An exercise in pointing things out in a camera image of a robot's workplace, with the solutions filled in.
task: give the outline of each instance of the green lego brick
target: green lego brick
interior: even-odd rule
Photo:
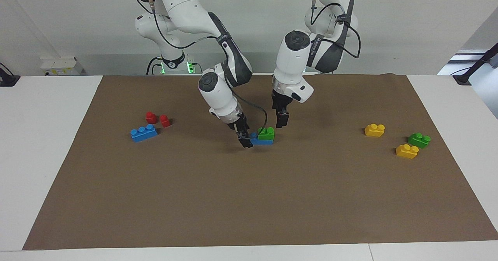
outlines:
[[[414,133],[408,138],[408,143],[418,148],[426,148],[431,142],[431,138],[426,135],[423,136],[421,133]]]
[[[263,129],[260,135],[258,136],[258,140],[274,140],[274,139],[275,139],[275,130],[272,127]]]

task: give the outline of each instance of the black stand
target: black stand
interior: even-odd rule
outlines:
[[[21,78],[19,75],[8,75],[3,69],[0,68],[0,87],[13,87]]]
[[[468,79],[470,79],[470,77],[480,68],[482,67],[482,65],[484,65],[485,63],[487,63],[489,60],[491,60],[492,57],[496,56],[496,54],[498,54],[498,43],[496,43],[495,46],[493,46],[493,48],[491,48],[490,50],[488,50],[484,56],[482,56],[482,58],[477,62],[475,63],[475,65],[473,65],[466,73],[462,74],[462,75],[453,75],[453,78],[456,80],[456,82],[459,84],[459,85],[463,85],[463,86],[471,86],[472,84],[470,84],[470,82],[468,81]]]

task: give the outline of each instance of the blue lego brick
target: blue lego brick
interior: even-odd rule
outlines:
[[[271,140],[259,140],[258,134],[253,132],[251,134],[251,143],[253,145],[273,145],[274,141],[272,139]]]
[[[149,124],[147,127],[140,127],[138,130],[132,130],[131,135],[134,142],[141,142],[157,136],[157,131],[155,130],[154,125]]]

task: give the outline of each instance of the brown mat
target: brown mat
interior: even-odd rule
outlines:
[[[405,76],[308,77],[313,97],[253,149],[208,113],[197,80],[103,78],[24,249],[498,240]],[[271,109],[270,77],[237,90]],[[257,129],[262,114],[244,109]],[[174,124],[135,144],[149,110]],[[372,122],[384,137],[363,135]],[[430,146],[397,157],[418,131]]]

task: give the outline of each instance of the gray wall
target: gray wall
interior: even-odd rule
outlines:
[[[274,70],[281,40],[305,28],[311,6],[311,0],[201,2],[223,20],[256,72]],[[498,0],[356,0],[363,52],[359,60],[345,56],[337,73],[435,75],[497,6]],[[142,13],[135,0],[0,0],[0,8],[0,61],[21,75],[40,74],[38,58],[52,53],[40,36],[61,56],[80,59],[91,75],[143,73],[158,52],[135,32]],[[185,43],[199,37],[176,34]],[[356,40],[347,47],[354,50]],[[220,52],[214,41],[189,49],[204,68],[221,61]]]
[[[498,8],[465,43],[464,49],[486,49],[498,43]]]

